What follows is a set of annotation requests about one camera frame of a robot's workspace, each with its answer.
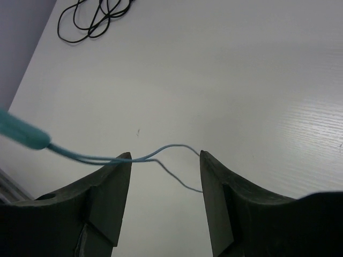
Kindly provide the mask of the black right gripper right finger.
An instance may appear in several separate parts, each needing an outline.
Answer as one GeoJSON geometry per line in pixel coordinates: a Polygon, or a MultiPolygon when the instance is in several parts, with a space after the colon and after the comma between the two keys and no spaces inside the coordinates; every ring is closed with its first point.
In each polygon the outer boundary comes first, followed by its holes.
{"type": "Polygon", "coordinates": [[[200,177],[213,256],[342,256],[342,193],[266,190],[206,151],[200,177]]]}

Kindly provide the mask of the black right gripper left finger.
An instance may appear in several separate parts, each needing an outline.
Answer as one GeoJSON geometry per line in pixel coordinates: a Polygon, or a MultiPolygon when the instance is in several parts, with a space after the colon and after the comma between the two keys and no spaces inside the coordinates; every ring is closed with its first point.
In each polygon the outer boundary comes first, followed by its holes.
{"type": "Polygon", "coordinates": [[[111,256],[131,164],[112,164],[35,200],[1,205],[1,256],[111,256]]]}

